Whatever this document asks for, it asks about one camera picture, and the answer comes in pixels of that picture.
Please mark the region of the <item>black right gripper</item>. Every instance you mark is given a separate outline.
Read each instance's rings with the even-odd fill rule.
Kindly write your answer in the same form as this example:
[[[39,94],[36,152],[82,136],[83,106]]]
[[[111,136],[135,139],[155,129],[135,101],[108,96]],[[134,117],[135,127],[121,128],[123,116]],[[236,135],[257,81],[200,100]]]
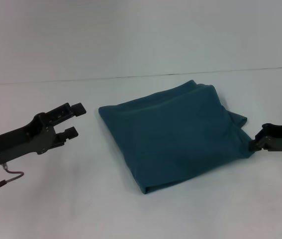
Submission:
[[[255,135],[255,139],[248,144],[250,152],[261,151],[279,151],[282,152],[282,125],[266,123],[262,129]]]

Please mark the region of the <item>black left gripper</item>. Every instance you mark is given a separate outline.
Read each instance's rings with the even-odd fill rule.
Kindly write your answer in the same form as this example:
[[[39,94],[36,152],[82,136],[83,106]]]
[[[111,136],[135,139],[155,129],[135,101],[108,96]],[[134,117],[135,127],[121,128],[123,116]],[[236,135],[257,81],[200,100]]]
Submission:
[[[42,154],[54,140],[55,147],[63,146],[67,140],[79,136],[77,130],[71,127],[56,134],[48,124],[60,124],[86,113],[81,103],[72,106],[65,103],[45,114],[37,114],[29,124],[0,135],[0,160],[13,160],[32,152]]]

